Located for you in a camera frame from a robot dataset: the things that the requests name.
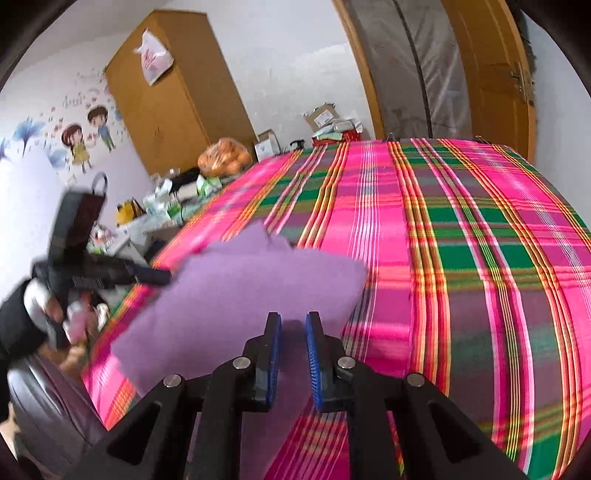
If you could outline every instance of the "wooden door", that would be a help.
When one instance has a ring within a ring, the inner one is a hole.
[[[535,163],[530,68],[505,0],[441,0],[466,73],[474,136],[513,147]]]

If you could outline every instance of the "purple cloth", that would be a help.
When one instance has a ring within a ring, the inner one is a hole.
[[[271,413],[245,414],[243,422],[241,478],[261,479],[310,396],[306,314],[317,310],[324,331],[340,336],[366,276],[362,262],[292,249],[257,222],[189,257],[113,342],[112,352],[145,394],[168,374],[199,377],[239,356],[246,340],[263,333],[267,314],[279,312],[284,337],[277,401]]]

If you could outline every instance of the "cardboard box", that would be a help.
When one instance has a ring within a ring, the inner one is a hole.
[[[265,158],[274,157],[281,153],[279,142],[273,130],[267,130],[256,136],[258,143],[255,145],[256,158],[258,161]]]
[[[304,119],[312,131],[317,132],[325,125],[328,125],[332,120],[338,118],[339,114],[335,110],[333,103],[324,103],[315,109],[312,113],[306,113]]]

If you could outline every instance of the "cartoon girl decal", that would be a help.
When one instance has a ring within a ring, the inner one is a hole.
[[[86,173],[85,165],[88,163],[88,167],[92,168],[90,163],[90,155],[86,150],[84,144],[84,135],[82,135],[82,127],[79,124],[71,124],[61,134],[61,142],[70,147],[72,151],[72,164],[82,166],[82,173]]]

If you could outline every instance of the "wooden wardrobe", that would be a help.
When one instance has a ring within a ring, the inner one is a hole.
[[[174,57],[152,86],[134,53],[146,28]],[[197,166],[199,155],[222,137],[243,143],[256,159],[256,136],[206,14],[155,10],[121,45],[105,74],[149,174]]]

